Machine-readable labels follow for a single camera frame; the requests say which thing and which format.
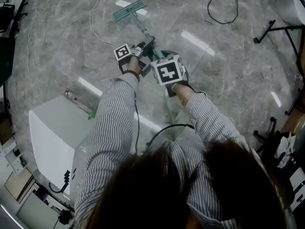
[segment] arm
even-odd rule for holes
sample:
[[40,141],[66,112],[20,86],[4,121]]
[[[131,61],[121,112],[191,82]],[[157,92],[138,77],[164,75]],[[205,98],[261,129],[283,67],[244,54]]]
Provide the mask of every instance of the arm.
[[109,90],[100,102],[87,143],[85,174],[75,203],[77,223],[85,221],[91,214],[116,167],[128,156],[132,144],[138,81],[128,73],[104,83]]
[[205,93],[195,93],[190,87],[181,84],[175,85],[173,90],[186,107],[196,133],[204,145],[232,139],[240,146],[247,147],[244,137],[234,124],[218,111]]

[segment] person's left hand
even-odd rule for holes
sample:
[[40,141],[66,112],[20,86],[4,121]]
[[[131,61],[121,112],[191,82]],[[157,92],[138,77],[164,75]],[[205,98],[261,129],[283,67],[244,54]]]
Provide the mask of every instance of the person's left hand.
[[136,72],[138,75],[142,74],[142,68],[139,66],[139,60],[136,56],[132,56],[129,65],[128,70]]

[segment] striped shirt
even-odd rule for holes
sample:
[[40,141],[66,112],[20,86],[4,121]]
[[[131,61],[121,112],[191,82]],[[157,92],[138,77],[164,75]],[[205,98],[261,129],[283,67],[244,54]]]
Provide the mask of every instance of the striped shirt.
[[[116,167],[128,156],[132,146],[138,81],[132,74],[125,74],[104,83],[109,90],[100,102],[88,139],[84,180],[75,203],[75,220],[79,228],[85,224]],[[203,152],[210,142],[229,139],[248,149],[245,139],[205,93],[194,94],[186,110],[194,129],[186,127],[174,142],[158,137],[151,148],[166,142],[178,170],[182,170],[183,162],[188,163],[190,171],[201,164],[187,204],[204,228],[238,228],[235,219],[222,220],[222,208],[211,186]]]

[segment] dark hair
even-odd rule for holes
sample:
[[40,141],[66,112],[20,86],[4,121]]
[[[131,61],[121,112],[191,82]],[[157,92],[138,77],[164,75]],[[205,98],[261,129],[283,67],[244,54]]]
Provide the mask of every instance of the dark hair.
[[286,228],[277,182],[252,151],[233,141],[213,143],[205,160],[223,209],[223,220],[235,218],[247,229]]
[[[212,144],[204,156],[224,220],[235,218],[247,229],[286,227],[276,189],[251,152],[231,141]],[[177,169],[166,147],[127,158],[103,191],[86,229],[184,229],[186,199],[197,169],[189,174],[187,164],[182,167]]]
[[195,174],[188,176],[186,164],[179,173],[166,147],[128,157],[110,179],[86,228],[184,229]]

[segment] gray floor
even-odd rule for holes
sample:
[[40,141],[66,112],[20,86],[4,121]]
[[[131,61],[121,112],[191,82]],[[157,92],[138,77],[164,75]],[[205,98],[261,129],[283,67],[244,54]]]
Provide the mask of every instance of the gray floor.
[[[33,164],[28,112],[35,101],[27,73],[31,23],[34,21],[29,34],[29,70],[37,105],[71,89],[81,103],[93,108],[99,98],[79,83],[79,77],[105,92],[101,80],[120,74],[113,55],[115,47],[99,41],[89,29],[89,12],[96,1],[28,0],[25,11],[29,15],[20,22],[8,97],[15,138]],[[248,144],[257,148],[253,131],[267,131],[271,116],[278,119],[280,129],[286,121],[284,111],[301,85],[295,80],[295,55],[283,32],[270,33],[259,45],[253,43],[253,37],[264,31],[269,20],[276,19],[276,26],[285,23],[277,13],[275,0],[240,0],[236,21],[220,25],[208,16],[208,1],[143,0],[147,14],[139,15],[139,19],[161,49],[180,54],[191,85],[206,91]],[[121,9],[115,2],[100,0],[92,13],[92,27],[101,38],[118,45],[140,42],[143,35],[132,21],[119,25],[113,21],[112,14]],[[214,0],[211,4],[211,12],[221,21],[231,19],[235,9],[235,0]],[[280,107],[271,92],[278,96]],[[148,121],[161,127],[168,122],[163,88],[152,74],[141,81],[137,104],[140,115]],[[141,124],[142,147],[153,134],[145,125],[147,121]]]

